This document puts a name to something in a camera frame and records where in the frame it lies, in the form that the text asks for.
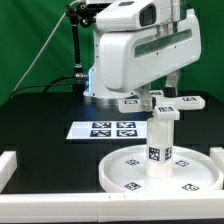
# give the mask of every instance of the round white tray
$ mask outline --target round white tray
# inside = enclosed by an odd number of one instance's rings
[[[210,157],[173,146],[173,175],[150,178],[146,174],[146,145],[114,151],[99,166],[100,184],[106,192],[170,192],[222,189],[223,175]]]

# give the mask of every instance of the white foam block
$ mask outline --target white foam block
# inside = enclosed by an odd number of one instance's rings
[[[16,152],[4,152],[0,156],[0,192],[17,168]]]
[[[221,147],[211,148],[210,157],[224,175],[224,149]]]
[[[98,222],[104,194],[0,195],[0,223]]]
[[[224,218],[224,192],[126,194],[136,201],[138,221]]]

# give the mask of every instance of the black table surface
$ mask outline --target black table surface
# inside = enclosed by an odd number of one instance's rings
[[[224,104],[205,92],[181,95],[200,95],[206,107],[181,112],[181,119],[175,122],[174,144],[207,155],[210,147],[224,146]],[[98,181],[100,160],[114,150],[146,140],[66,140],[72,122],[145,121],[150,116],[146,112],[122,114],[116,106],[85,103],[72,93],[14,96],[0,107],[0,152],[15,150],[18,168],[2,194],[103,192]],[[224,220],[172,221],[194,222]]]

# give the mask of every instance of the green backdrop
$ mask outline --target green backdrop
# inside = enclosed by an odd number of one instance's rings
[[[71,0],[0,0],[0,104],[4,103],[47,40]],[[202,90],[224,102],[224,1],[188,0],[198,15],[202,55],[183,69],[179,89]],[[80,28],[85,71],[93,63],[91,29]],[[48,84],[73,72],[71,27],[65,18],[20,87]]]

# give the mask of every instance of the white robot body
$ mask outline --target white robot body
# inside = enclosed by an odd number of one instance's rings
[[[117,93],[110,91],[103,83],[101,57],[99,45],[104,33],[100,32],[94,25],[94,64],[89,70],[89,88],[84,92],[85,100],[103,105],[117,104],[117,100],[134,95],[134,91],[128,93]]]
[[[112,32],[100,41],[100,66],[105,86],[128,92],[197,61],[201,54],[194,10],[178,23],[178,33],[157,38],[157,28]]]

